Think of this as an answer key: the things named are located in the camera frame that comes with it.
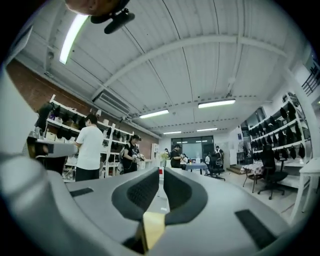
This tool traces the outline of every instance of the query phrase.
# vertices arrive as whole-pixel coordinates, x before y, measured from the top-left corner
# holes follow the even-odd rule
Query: woman
[[[139,135],[133,135],[129,142],[124,146],[124,154],[122,159],[123,172],[125,174],[135,172],[138,169],[138,154],[139,148],[137,147],[137,142],[141,141]]]
[[[186,154],[182,154],[182,158],[181,158],[181,161],[180,161],[180,168],[182,170],[186,170],[186,167],[187,167],[187,163],[188,163],[188,157],[186,156]]]

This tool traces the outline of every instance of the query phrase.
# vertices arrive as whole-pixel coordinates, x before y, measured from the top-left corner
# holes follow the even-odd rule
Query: potted plant
[[[160,157],[160,160],[161,160],[160,166],[166,167],[167,160],[169,160],[168,154],[166,152],[163,152],[163,153],[161,153],[159,155],[159,157]]]

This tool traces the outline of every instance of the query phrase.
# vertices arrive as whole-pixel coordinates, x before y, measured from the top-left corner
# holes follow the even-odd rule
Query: black padding
[[[277,239],[250,210],[237,211],[235,215],[260,250]]]
[[[170,206],[170,212],[165,216],[166,226],[192,221],[208,202],[203,186],[167,167],[164,168],[163,188]]]
[[[159,168],[134,178],[112,193],[112,204],[123,217],[141,221],[159,189]]]

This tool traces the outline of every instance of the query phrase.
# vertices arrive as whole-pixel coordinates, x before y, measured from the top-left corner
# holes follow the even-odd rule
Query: air conditioner
[[[103,91],[93,102],[101,110],[119,118],[130,113],[129,107],[108,91]]]

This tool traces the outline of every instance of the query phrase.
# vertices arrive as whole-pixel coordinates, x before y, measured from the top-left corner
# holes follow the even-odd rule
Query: white ceiling
[[[268,0],[131,0],[127,7],[135,20],[111,35],[104,34],[106,24],[87,20],[63,65],[60,51],[75,14],[52,0],[17,59],[88,101],[108,90],[149,131],[187,133],[240,125],[277,92],[282,66],[305,46]],[[234,105],[198,109],[228,93]],[[170,113],[134,118],[160,109]]]

